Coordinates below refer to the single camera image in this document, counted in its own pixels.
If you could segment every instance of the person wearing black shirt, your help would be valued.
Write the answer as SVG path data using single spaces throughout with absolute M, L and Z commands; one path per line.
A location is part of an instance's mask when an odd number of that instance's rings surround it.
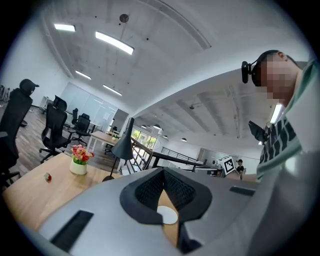
M 243 173 L 243 171 L 244 171 L 244 167 L 243 167 L 243 165 L 242 165 L 242 159 L 239 159 L 238 161 L 238 167 L 236 168 L 236 170 L 239 172 L 239 173 Z

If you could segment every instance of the lamp shade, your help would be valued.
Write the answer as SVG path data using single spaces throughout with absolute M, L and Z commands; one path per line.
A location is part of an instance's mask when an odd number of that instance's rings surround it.
M 134 126 L 135 119 L 130 118 L 124 131 L 123 137 L 113 146 L 111 152 L 120 159 L 130 160 L 134 158 L 131 144 L 131 133 Z
M 156 129 L 159 129 L 159 130 L 161 129 L 160 125 L 157 124 L 157 123 L 153 127 L 156 128 Z

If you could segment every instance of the black slot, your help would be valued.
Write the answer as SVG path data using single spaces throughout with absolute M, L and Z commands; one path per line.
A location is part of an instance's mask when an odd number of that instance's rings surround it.
M 256 192 L 255 189 L 241 187 L 241 186 L 233 186 L 230 188 L 230 191 L 241 194 L 241 195 L 250 196 L 250 197 L 252 197 Z
M 51 243 L 68 253 L 93 215 L 91 212 L 79 210 L 51 239 Z

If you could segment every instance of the ear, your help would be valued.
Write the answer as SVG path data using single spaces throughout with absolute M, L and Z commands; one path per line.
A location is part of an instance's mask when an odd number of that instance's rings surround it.
M 285 62 L 288 60 L 287 55 L 285 55 L 282 51 L 278 51 L 277 55 Z

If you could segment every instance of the lamp base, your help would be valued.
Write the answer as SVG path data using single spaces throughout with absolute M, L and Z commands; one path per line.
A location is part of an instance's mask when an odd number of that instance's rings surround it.
M 105 177 L 105 178 L 102 180 L 102 182 L 109 181 L 109 180 L 113 180 L 113 179 L 114 179 L 114 177 L 112 177 L 112 176 L 107 176 L 107 177 Z

